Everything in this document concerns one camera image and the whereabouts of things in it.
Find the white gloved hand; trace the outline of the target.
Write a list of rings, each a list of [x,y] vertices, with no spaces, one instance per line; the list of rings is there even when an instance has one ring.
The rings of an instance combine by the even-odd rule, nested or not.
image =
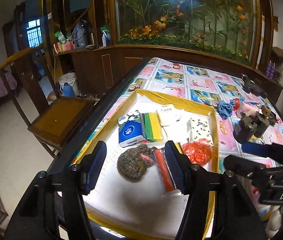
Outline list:
[[[267,222],[265,229],[268,239],[271,239],[279,231],[282,225],[282,214],[280,213],[280,206],[271,206],[271,215]]]

